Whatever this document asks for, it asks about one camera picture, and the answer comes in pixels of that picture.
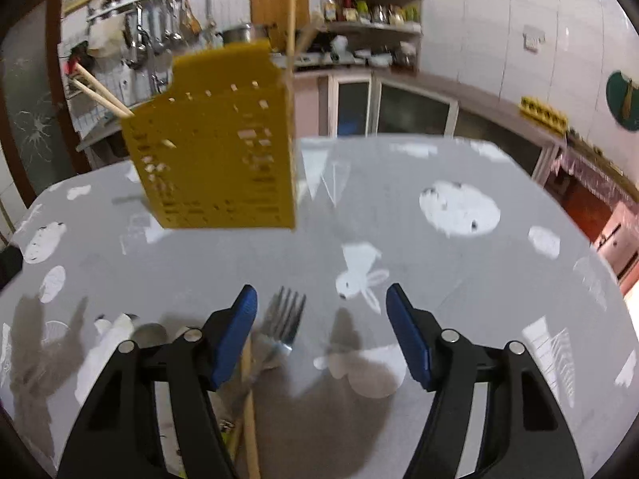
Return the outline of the white wall socket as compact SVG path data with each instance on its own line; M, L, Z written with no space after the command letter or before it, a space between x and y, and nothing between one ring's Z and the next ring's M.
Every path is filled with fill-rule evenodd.
M545 32L532 25L523 26L522 37L524 50L531 53L537 53L546 42Z

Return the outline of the green round wall board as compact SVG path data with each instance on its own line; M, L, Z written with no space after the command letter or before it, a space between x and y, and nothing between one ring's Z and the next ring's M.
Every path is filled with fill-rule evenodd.
M621 71L611 73L605 86L605 100L615 121L625 130L639 130L638 82Z

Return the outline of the yellow perforated utensil holder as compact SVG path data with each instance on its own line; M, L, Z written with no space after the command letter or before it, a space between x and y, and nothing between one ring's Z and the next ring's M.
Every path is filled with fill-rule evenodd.
M294 228L292 105L266 41L177 57L121 127L164 228Z

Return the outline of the grey metal spoon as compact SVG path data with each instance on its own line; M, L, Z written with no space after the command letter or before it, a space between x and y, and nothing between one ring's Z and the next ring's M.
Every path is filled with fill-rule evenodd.
M159 323L144 323L135 328L131 340L140 348L150 348L167 344L169 337L163 325Z

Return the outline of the grey animal print tablecloth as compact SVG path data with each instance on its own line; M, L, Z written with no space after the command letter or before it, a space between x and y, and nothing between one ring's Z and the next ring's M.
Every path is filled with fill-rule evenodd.
M265 478L398 478L432 397L385 313L393 283L477 344L520 340L587 477L638 412L638 339L609 265L490 144L434 137L299 146L294 229L161 227L130 162L65 180L26 212L1 296L1 401L56 467L96 367L128 332L201 325L245 284L306 296L292 355L257 386Z

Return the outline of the wooden chopstick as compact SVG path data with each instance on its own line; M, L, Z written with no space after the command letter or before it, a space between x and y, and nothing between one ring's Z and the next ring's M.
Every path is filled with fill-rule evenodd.
M76 89L78 89L80 92L85 93L85 95L88 95L90 99L92 99L94 102L98 103L99 105L109 110L116 117L120 119L125 119L125 118L129 118L133 116L133 114L128 108L126 108L125 106L119 106L113 103L112 101L107 99L105 96L97 93L94 90L91 90L87 85L81 83L79 80L70 79L69 82L73 84L73 86Z
M324 26L324 18L321 13L313 13L309 24L305 25L299 36L297 37L295 44L295 56L301 55L306 52L318 34L318 32Z
M286 79L292 84L295 68L297 0L288 2L287 44L286 44Z
M248 337L245 347L242 350L242 361L240 364L240 372L242 372L242 381L248 382L251 372L251 366L254 363L251 352L251 337ZM257 425L256 413L254 413L254 396L252 391L248 390L245 398L245 407L242 411L244 415L244 425L242 425L242 436L244 437L244 448L246 454L246 467L249 479L260 479L260 463L259 449L257 443Z

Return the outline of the steel wall utensil rack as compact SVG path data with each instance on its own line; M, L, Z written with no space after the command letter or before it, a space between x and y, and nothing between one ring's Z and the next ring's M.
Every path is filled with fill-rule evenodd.
M177 53L202 32L190 0L115 0L87 17L87 50L95 58L121 55L138 69L163 53Z

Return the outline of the yellow egg tray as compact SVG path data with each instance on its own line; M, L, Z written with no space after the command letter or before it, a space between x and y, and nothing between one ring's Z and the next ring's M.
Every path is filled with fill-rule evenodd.
M523 116L540 123L558 136L565 136L569 131L568 116L535 97L522 96L519 110Z

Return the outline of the dark wooden glass door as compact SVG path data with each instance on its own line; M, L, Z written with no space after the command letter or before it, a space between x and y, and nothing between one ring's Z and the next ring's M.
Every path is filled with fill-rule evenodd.
M58 57L62 1L29 0L1 34L1 147L28 206L50 185L91 170L76 149Z

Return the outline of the steel corner shelf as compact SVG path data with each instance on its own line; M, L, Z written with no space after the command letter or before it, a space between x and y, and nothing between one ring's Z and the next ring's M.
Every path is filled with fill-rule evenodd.
M327 30L356 34L379 30L403 36L420 36L423 0L321 0Z

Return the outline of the kitchen counter with cabinets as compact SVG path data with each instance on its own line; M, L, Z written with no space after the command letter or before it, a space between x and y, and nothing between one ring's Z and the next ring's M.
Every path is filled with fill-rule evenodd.
M423 134L487 141L544 184L566 142L470 85L423 73L347 68L297 73L299 137Z

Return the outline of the rectangular wooden cutting board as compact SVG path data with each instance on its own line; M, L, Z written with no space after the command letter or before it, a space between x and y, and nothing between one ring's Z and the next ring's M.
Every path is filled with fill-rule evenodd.
M288 32L290 0L250 0L250 20L265 25L275 37ZM296 26L301 29L310 22L309 0L296 0Z

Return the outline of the steel cooking pot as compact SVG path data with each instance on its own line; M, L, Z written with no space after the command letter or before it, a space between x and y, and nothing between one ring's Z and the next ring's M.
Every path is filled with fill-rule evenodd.
M254 41L254 26L242 23L221 32L223 44L250 44Z

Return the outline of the wooden chopstick crossing spoon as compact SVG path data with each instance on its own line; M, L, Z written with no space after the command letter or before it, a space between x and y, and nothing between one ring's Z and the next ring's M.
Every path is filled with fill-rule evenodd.
M93 73L90 73L85 68L85 66L82 66L79 62L76 62L75 64L73 64L71 66L70 72L67 73L67 81L69 82L70 79L79 80L81 83L87 85L91 90L94 90L97 93L105 96L107 99L109 99L113 103L119 106L125 106L131 111L132 114L134 110L137 110L137 108L139 108L142 104L149 103L154 97L159 95L158 92L154 92L153 90L151 90L149 92L149 98L145 99L145 101L136 102L132 105L127 105L120 97L117 97L116 94L113 91L111 91L105 83L100 81L97 76L93 75ZM80 93L83 94L84 96L87 96L88 99L90 99L90 97L88 95L85 95L85 93L82 93L82 92ZM107 110L103 106L99 105L98 103L94 101L92 102L96 104L97 106L99 106L99 108L102 108L105 111L106 115L102 119L99 119L97 124L84 137L82 137L79 144L76 146L77 152L87 151L90 147L96 145L99 142L105 141L106 139L108 139L108 137L114 136L117 133L121 133L122 121L127 119L127 118L120 119L116 117L115 115L113 115L109 110Z

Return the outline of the green handled metal fork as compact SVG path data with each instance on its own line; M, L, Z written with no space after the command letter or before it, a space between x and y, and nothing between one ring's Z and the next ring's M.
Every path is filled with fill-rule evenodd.
M231 440L239 435L239 418L244 413L246 400L261 374L281 366L292 353L302 315L306 308L306 295L281 287L271 299L262 323L247 340L250 349L248 373L239 382L238 392L232 395L226 418L220 421L222 438L228 449Z

